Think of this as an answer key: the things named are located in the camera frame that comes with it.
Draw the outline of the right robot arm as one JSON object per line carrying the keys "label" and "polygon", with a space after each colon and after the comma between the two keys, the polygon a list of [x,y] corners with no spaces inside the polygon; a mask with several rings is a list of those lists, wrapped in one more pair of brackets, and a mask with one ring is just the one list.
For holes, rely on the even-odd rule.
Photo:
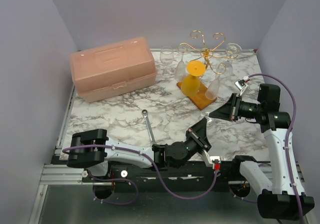
{"label": "right robot arm", "polygon": [[257,101],[250,103],[232,94],[226,104],[210,112],[214,119],[237,121],[240,118],[255,119],[267,143],[272,178],[269,179],[251,156],[235,156],[230,175],[245,178],[257,195],[259,214],[265,219],[298,221],[311,211],[313,197],[308,197],[301,184],[292,149],[290,115],[280,112],[281,89],[277,85],[262,84]]}

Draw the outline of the ribbed clear champagne flute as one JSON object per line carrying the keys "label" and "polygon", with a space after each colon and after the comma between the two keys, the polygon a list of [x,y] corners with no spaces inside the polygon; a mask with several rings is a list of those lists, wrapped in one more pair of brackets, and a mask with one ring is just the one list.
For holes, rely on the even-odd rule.
{"label": "ribbed clear champagne flute", "polygon": [[177,82],[182,82],[183,79],[186,76],[186,67],[185,67],[185,63],[184,63],[184,53],[181,54],[181,59],[177,64],[177,67],[175,69],[175,75],[174,78]]}

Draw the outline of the short clear goblet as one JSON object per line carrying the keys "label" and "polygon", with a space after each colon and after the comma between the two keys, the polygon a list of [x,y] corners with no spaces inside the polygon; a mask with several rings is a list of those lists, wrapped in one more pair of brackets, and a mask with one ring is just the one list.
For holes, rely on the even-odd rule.
{"label": "short clear goblet", "polygon": [[208,128],[212,128],[215,125],[216,120],[214,118],[210,117],[209,114],[210,114],[210,112],[208,112],[208,111],[201,112],[198,117],[198,120],[200,121],[203,118],[205,118],[206,119],[206,126]]}

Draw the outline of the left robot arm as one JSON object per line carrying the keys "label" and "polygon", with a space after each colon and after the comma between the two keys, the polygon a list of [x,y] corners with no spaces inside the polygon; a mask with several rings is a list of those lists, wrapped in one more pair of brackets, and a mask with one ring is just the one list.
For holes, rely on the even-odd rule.
{"label": "left robot arm", "polygon": [[107,161],[162,171],[168,167],[180,168],[199,154],[206,166],[212,167],[213,160],[208,154],[212,146],[207,138],[207,119],[202,118],[189,127],[185,137],[183,142],[153,144],[147,148],[115,141],[107,136],[105,129],[95,129],[73,134],[71,146],[62,152],[68,155],[68,167],[90,169],[101,182],[107,181],[111,175],[110,168],[102,164]]}

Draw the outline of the clear wine glass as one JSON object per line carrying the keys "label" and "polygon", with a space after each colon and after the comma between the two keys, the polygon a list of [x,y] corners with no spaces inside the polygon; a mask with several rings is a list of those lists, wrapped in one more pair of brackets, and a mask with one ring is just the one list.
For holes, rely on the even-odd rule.
{"label": "clear wine glass", "polygon": [[174,60],[174,51],[171,46],[163,46],[161,51],[160,51],[160,62],[164,66],[163,70],[163,76],[164,78],[167,78],[170,76],[168,72],[168,67],[170,64],[172,64]]}
{"label": "clear wine glass", "polygon": [[226,60],[222,63],[221,68],[223,71],[223,75],[225,75],[226,77],[229,77],[229,76],[232,76],[233,74],[232,62],[242,52],[242,48],[240,45],[236,43],[228,43],[226,45],[225,51],[226,51]]}

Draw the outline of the yellow plastic wine glass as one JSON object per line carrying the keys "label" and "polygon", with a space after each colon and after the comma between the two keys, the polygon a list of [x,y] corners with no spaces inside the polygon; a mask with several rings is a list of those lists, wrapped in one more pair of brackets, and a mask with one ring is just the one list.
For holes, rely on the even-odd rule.
{"label": "yellow plastic wine glass", "polygon": [[188,76],[184,78],[181,84],[181,91],[185,96],[196,96],[200,88],[200,77],[204,75],[206,67],[198,60],[190,61],[187,64]]}

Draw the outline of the clear wine glass back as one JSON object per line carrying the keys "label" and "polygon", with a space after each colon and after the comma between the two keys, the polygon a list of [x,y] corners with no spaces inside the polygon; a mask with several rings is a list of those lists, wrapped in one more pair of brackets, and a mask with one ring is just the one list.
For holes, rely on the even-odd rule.
{"label": "clear wine glass back", "polygon": [[164,66],[163,70],[163,76],[164,78],[167,78],[170,76],[168,72],[168,67],[170,64],[172,64],[174,60],[174,51],[171,46],[163,46],[161,51],[160,51],[160,62]]}

